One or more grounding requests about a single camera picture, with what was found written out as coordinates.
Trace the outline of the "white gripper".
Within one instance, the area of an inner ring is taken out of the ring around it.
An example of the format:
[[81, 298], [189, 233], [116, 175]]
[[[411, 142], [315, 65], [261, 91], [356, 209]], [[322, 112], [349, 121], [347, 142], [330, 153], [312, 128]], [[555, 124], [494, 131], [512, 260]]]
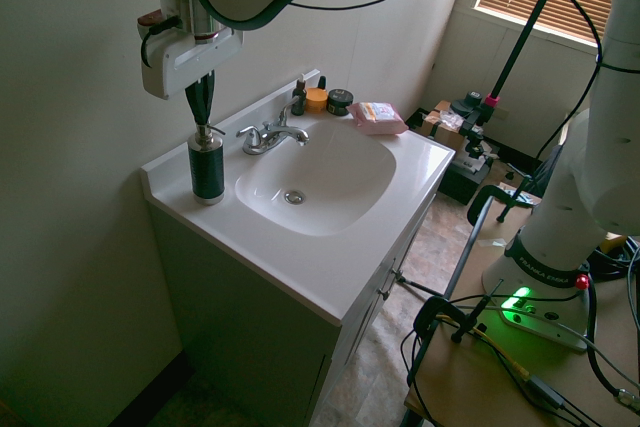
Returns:
[[149, 66], [141, 65], [144, 89], [164, 100], [185, 89], [195, 123], [207, 124], [214, 97], [214, 70], [241, 50], [243, 40], [244, 33], [235, 29], [222, 29], [204, 44], [197, 44], [191, 34], [178, 29], [153, 36], [146, 45]]

